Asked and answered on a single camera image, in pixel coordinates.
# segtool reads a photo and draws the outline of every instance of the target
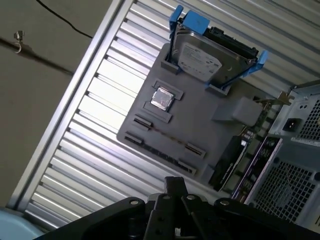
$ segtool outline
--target ventilation grille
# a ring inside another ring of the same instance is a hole
[[[294,223],[315,189],[309,182],[311,175],[310,171],[280,162],[266,177],[255,197],[255,207]]]
[[[320,100],[317,100],[306,119],[298,138],[320,140]]]

